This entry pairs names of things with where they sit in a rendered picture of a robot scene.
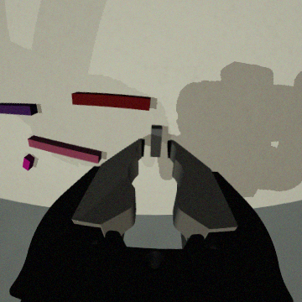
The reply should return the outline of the grey rod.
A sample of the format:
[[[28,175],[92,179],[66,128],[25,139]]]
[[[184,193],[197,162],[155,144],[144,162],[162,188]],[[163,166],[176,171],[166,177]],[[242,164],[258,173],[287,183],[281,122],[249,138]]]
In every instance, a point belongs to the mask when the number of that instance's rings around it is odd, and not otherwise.
[[[150,157],[160,157],[162,130],[162,125],[152,125],[151,127]]]

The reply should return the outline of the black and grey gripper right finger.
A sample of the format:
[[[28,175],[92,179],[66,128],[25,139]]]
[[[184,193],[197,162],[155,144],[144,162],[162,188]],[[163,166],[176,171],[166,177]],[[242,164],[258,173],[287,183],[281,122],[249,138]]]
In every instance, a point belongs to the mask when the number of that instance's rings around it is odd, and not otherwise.
[[[245,259],[269,281],[280,302],[294,302],[272,239],[256,211],[218,172],[174,140],[168,140],[167,147],[177,182],[173,223],[182,233],[182,248],[191,235],[201,234],[206,248]]]

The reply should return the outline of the dark red rod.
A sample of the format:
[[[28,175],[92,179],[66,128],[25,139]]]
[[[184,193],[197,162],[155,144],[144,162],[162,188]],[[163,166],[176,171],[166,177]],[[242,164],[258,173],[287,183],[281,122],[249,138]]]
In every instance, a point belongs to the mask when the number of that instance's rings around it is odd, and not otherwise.
[[[119,107],[149,111],[150,99],[147,96],[131,96],[95,92],[75,92],[72,95],[72,105],[99,107]]]

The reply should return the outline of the pink rod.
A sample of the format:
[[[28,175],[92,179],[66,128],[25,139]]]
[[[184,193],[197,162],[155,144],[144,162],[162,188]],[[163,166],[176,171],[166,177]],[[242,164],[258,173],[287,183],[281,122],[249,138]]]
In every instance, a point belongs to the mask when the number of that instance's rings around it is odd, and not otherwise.
[[[64,156],[81,159],[92,163],[99,164],[102,159],[102,151],[80,146],[62,143],[55,140],[32,136],[28,138],[29,147],[42,149],[51,153],[61,154]]]

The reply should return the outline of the small magenta block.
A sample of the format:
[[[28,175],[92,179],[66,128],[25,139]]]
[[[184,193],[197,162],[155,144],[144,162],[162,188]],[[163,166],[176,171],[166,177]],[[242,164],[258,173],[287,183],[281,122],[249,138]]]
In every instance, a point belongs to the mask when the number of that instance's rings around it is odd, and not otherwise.
[[[27,156],[24,157],[23,159],[23,167],[29,171],[33,165],[34,165],[34,159],[35,157],[33,157],[31,154],[28,154]]]

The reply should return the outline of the dark purple rod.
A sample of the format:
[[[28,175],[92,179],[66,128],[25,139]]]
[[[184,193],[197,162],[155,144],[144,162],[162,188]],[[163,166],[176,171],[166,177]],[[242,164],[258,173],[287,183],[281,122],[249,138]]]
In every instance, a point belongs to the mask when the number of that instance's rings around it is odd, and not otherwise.
[[[0,103],[0,113],[32,116],[38,113],[36,104]]]

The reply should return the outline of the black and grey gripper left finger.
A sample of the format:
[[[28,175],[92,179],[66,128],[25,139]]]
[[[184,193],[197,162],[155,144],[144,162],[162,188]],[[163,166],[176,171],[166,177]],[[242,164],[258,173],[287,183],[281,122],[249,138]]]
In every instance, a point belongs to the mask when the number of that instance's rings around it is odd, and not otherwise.
[[[108,231],[124,232],[135,223],[138,176],[145,139],[138,139],[77,180],[39,223],[23,268],[9,293],[18,299],[36,273],[53,258],[76,247],[104,244]]]

